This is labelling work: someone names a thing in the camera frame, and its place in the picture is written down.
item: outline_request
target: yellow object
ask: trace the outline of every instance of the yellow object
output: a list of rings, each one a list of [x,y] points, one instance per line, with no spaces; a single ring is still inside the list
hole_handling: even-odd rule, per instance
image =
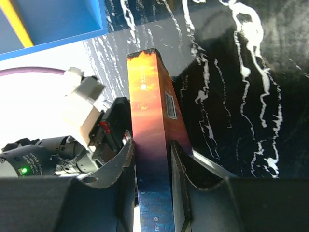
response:
[[[19,18],[16,10],[14,9],[10,0],[0,0],[0,8],[2,9],[7,20],[11,24],[13,30],[18,36],[22,45],[27,47],[32,47],[33,42],[31,41],[30,36],[28,35],[26,28],[24,27],[21,19]]]

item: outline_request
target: barcode label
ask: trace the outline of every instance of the barcode label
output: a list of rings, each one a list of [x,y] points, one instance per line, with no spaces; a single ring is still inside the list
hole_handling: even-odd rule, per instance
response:
[[[173,96],[165,92],[165,98],[166,98],[166,109],[168,112],[168,117],[171,119],[177,119]]]

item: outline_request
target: purple cable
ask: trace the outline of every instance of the purple cable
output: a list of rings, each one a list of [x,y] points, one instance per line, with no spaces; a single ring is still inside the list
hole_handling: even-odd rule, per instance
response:
[[[53,69],[53,68],[45,68],[45,67],[18,67],[18,68],[0,70],[0,76],[6,76],[10,74],[17,74],[17,73],[32,73],[32,72],[63,75],[65,71],[61,69]]]

